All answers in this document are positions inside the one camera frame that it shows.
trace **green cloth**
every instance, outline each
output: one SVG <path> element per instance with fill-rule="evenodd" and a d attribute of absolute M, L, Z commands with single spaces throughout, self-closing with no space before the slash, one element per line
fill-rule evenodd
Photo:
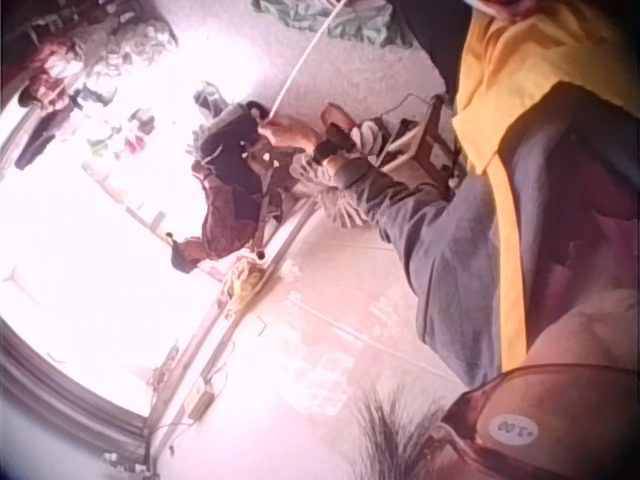
<path fill-rule="evenodd" d="M 345 6 L 337 15 L 327 30 L 329 37 L 380 48 L 413 47 L 411 34 L 386 0 L 361 0 L 355 5 Z M 332 8 L 330 0 L 251 0 L 251 6 L 257 12 L 273 15 L 287 27 L 313 33 L 320 30 Z"/>

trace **fabric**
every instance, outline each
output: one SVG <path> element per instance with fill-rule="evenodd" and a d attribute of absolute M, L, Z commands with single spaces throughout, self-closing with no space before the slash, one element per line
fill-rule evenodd
<path fill-rule="evenodd" d="M 338 2 L 332 0 L 251 0 L 257 12 L 268 13 L 289 28 L 317 32 Z M 413 46 L 411 35 L 397 21 L 394 9 L 386 0 L 358 0 L 345 6 L 329 25 L 331 38 L 354 40 L 376 47 Z"/>
<path fill-rule="evenodd" d="M 356 153 L 350 156 L 366 157 L 376 165 L 378 155 L 384 146 L 384 135 L 374 121 L 366 120 L 350 132 L 356 145 Z M 312 156 L 300 153 L 293 157 L 291 176 L 300 182 L 300 188 L 315 196 L 327 219 L 341 228 L 356 228 L 368 225 L 369 221 L 352 199 L 336 186 L 327 170 L 316 165 Z"/>
<path fill-rule="evenodd" d="M 71 117 L 74 106 L 68 103 L 60 110 L 45 115 L 33 129 L 27 143 L 22 148 L 20 155 L 14 162 L 18 170 L 24 170 L 42 155 L 47 146 L 56 138 L 56 133 Z"/>
<path fill-rule="evenodd" d="M 73 47 L 73 41 L 69 38 L 62 37 L 47 40 L 29 61 L 27 68 L 33 73 L 38 73 L 45 69 L 47 64 L 52 64 L 52 59 L 71 58 L 73 56 Z"/>
<path fill-rule="evenodd" d="M 42 66 L 53 78 L 66 78 L 80 73 L 84 68 L 82 56 L 75 45 L 68 49 L 56 49 Z"/>
<path fill-rule="evenodd" d="M 585 118 L 599 119 L 596 142 L 580 133 Z M 590 278 L 599 278 L 603 286 L 637 288 L 638 254 L 629 247 L 637 245 L 638 238 L 637 210 L 634 223 L 630 218 L 634 204 L 628 201 L 635 197 L 616 200 L 608 211 L 603 210 L 607 192 L 625 197 L 628 184 L 601 168 L 608 158 L 624 157 L 637 164 L 637 128 L 637 119 L 623 110 L 589 92 L 563 85 L 518 119 L 501 143 L 505 171 L 517 192 L 522 271 L 528 292 L 527 347 L 584 294 L 587 287 L 580 282 L 581 272 L 590 272 Z M 620 131 L 629 132 L 631 138 L 612 143 L 609 139 Z M 576 150 L 574 144 L 605 147 L 585 156 L 585 148 Z M 593 169 L 597 185 L 593 184 Z M 562 190 L 578 178 L 582 180 L 575 185 L 573 198 L 593 197 L 598 189 L 603 195 L 591 203 L 572 200 L 562 204 L 568 198 Z M 487 177 L 470 173 L 450 203 L 440 199 L 435 188 L 423 185 L 411 189 L 364 159 L 348 162 L 334 180 L 397 251 L 418 297 L 420 339 L 468 387 L 498 375 L 503 368 L 500 250 Z M 572 223 L 566 222 L 567 218 L 582 220 Z M 566 223 L 561 235 L 554 231 L 557 222 Z M 584 247 L 575 256 L 577 244 Z M 562 260 L 557 252 L 569 254 L 570 261 Z M 631 270 L 594 273 L 593 265 L 584 265 L 584 259 L 603 252 L 625 262 Z M 583 265 L 576 269 L 575 262 Z M 554 273 L 558 268 L 566 278 Z"/>
<path fill-rule="evenodd" d="M 123 76 L 127 81 L 134 74 L 144 76 L 148 67 L 159 63 L 176 47 L 169 26 L 157 20 L 124 25 L 106 37 L 104 30 L 97 33 L 96 44 L 97 40 L 106 43 L 102 48 L 96 48 L 96 44 L 85 47 L 87 51 L 98 52 L 85 82 L 91 91 L 108 100 L 125 83 Z"/>
<path fill-rule="evenodd" d="M 498 210 L 505 370 L 526 355 L 525 292 L 513 191 L 497 154 L 500 141 L 559 82 L 584 87 L 635 115 L 640 109 L 635 67 L 613 26 L 580 0 L 542 7 L 544 14 L 513 24 L 473 13 L 454 118 L 470 164 L 488 175 Z"/>
<path fill-rule="evenodd" d="M 210 260 L 219 260 L 244 248 L 255 236 L 260 216 L 260 203 L 238 189 L 222 184 L 213 175 L 202 181 L 207 202 L 207 215 L 202 222 L 202 241 Z M 238 220 L 234 198 L 253 205 L 250 219 Z"/>
<path fill-rule="evenodd" d="M 391 3 L 440 73 L 447 95 L 454 99 L 471 24 L 471 7 L 462 0 L 392 0 Z"/>
<path fill-rule="evenodd" d="M 60 110 L 70 102 L 64 79 L 54 78 L 44 71 L 31 77 L 26 88 L 37 99 L 38 107 L 46 113 Z"/>
<path fill-rule="evenodd" d="M 118 19 L 109 15 L 103 22 L 76 28 L 69 34 L 86 67 L 100 57 L 117 27 Z"/>

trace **tiled floor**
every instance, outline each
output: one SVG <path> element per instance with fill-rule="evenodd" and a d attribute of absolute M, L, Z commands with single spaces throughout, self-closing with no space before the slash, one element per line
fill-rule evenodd
<path fill-rule="evenodd" d="M 417 340 L 416 298 L 375 229 L 316 213 L 267 289 L 234 336 L 223 393 L 163 454 L 163 479 L 348 478 L 368 391 L 419 414 L 461 390 Z"/>

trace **plaid shirt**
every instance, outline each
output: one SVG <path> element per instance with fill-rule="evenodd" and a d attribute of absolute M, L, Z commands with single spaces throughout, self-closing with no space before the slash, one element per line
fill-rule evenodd
<path fill-rule="evenodd" d="M 60 110 L 69 104 L 69 92 L 64 80 L 53 78 L 44 71 L 31 77 L 27 88 L 37 99 L 38 107 L 47 113 Z"/>
<path fill-rule="evenodd" d="M 38 101 L 38 107 L 45 112 L 54 112 L 64 108 L 69 103 L 69 93 L 64 79 L 52 77 L 45 65 L 53 56 L 63 56 L 73 42 L 66 38 L 56 38 L 47 41 L 29 62 L 28 68 L 33 72 L 27 88 Z"/>

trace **dark hat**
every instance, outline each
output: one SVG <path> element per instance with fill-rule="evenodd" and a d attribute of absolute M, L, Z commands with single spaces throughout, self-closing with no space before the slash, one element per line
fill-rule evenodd
<path fill-rule="evenodd" d="M 173 238 L 173 234 L 168 232 L 167 238 L 171 241 L 171 265 L 173 268 L 182 273 L 191 273 L 193 272 L 197 265 L 194 265 L 189 260 L 185 258 L 185 256 L 180 251 L 180 242 L 176 241 Z"/>

